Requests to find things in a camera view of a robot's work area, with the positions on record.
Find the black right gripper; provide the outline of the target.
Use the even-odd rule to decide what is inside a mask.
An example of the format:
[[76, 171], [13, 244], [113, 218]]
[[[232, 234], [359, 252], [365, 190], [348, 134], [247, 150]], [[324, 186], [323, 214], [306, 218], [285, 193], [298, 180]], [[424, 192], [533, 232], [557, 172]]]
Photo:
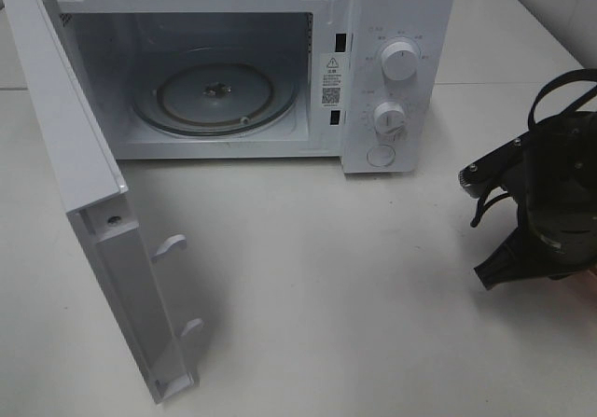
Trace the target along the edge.
[[596, 265], [596, 160], [527, 155], [524, 173], [518, 245], [500, 244], [474, 268], [485, 290]]

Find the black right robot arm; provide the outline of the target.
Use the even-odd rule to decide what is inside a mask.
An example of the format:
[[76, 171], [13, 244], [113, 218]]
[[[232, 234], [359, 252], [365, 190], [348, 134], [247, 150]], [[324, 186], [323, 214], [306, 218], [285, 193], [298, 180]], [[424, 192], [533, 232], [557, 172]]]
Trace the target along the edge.
[[459, 173], [477, 199], [477, 226], [497, 202], [517, 204], [517, 227], [476, 268], [486, 289], [562, 279], [596, 264], [596, 115], [553, 116]]

